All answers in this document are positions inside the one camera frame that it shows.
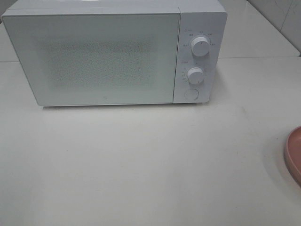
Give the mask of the round door release button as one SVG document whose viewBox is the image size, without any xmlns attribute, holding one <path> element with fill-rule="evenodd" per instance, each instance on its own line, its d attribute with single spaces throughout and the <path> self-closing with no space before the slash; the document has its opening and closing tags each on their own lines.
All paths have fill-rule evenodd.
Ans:
<svg viewBox="0 0 301 226">
<path fill-rule="evenodd" d="M 189 89 L 185 92 L 185 98 L 188 101 L 196 101 L 198 99 L 199 92 L 197 89 Z"/>
</svg>

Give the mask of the pink round plate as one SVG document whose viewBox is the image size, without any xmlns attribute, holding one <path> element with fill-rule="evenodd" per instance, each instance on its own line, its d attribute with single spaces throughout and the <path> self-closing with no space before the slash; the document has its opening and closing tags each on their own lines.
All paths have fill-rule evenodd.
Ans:
<svg viewBox="0 0 301 226">
<path fill-rule="evenodd" d="M 285 165 L 292 178 L 301 186 L 301 127 L 290 132 L 284 149 Z"/>
</svg>

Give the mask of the white microwave door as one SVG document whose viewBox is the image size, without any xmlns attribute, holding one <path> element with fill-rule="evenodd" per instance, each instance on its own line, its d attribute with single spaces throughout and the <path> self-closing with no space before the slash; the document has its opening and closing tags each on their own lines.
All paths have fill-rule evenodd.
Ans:
<svg viewBox="0 0 301 226">
<path fill-rule="evenodd" d="M 171 103 L 179 14 L 6 16 L 40 106 Z"/>
</svg>

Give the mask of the lower white timer knob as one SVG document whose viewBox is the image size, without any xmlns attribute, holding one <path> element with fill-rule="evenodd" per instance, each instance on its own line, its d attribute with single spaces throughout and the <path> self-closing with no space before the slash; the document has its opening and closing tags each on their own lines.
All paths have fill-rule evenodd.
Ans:
<svg viewBox="0 0 301 226">
<path fill-rule="evenodd" d="M 188 70 L 187 78 L 188 78 L 188 82 L 190 84 L 198 85 L 204 80 L 205 74 L 201 68 L 194 67 L 194 68 L 191 68 L 190 70 Z"/>
</svg>

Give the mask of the upper white power knob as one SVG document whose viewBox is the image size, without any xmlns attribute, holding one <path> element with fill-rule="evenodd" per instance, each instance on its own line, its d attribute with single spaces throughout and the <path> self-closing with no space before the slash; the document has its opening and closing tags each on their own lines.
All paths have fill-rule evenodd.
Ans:
<svg viewBox="0 0 301 226">
<path fill-rule="evenodd" d="M 210 40 L 208 37 L 201 35 L 194 38 L 191 43 L 191 51 L 196 57 L 203 57 L 209 53 L 210 50 Z"/>
</svg>

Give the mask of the white microwave oven body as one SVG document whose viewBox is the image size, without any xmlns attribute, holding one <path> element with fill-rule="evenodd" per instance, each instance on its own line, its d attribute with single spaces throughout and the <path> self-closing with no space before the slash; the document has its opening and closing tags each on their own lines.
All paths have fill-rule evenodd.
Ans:
<svg viewBox="0 0 301 226">
<path fill-rule="evenodd" d="M 10 9 L 3 16 L 65 16 L 65 15 L 154 15 L 179 14 L 178 44 L 176 52 L 176 67 L 174 78 L 173 101 L 170 104 L 206 103 L 214 80 L 217 58 L 223 37 L 227 14 L 224 11 L 185 12 L 179 7 L 147 9 L 147 8 L 73 8 L 73 9 Z M 191 51 L 191 41 L 204 35 L 210 40 L 209 53 L 202 57 L 194 56 Z M 188 82 L 187 72 L 199 67 L 204 71 L 205 78 L 198 85 Z M 196 101 L 188 101 L 185 92 L 197 89 Z"/>
</svg>

